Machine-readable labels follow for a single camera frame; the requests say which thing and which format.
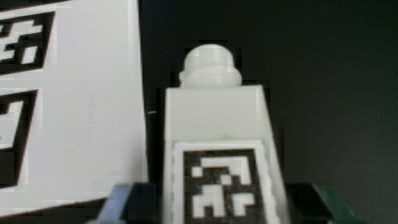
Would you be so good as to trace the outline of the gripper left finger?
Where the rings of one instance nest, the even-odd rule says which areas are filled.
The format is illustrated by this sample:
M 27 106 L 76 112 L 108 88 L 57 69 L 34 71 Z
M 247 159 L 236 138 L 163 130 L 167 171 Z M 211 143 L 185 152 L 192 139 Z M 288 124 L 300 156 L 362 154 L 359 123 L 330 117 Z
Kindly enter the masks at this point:
M 87 224 L 160 224 L 158 191 L 153 183 L 117 184 Z

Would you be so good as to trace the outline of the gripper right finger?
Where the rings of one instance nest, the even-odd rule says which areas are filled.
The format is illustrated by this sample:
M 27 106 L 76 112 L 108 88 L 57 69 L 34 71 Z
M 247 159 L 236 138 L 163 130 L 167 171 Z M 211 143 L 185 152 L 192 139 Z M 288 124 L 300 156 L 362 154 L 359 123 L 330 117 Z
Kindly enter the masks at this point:
M 355 215 L 336 190 L 314 183 L 286 185 L 293 224 L 350 224 Z

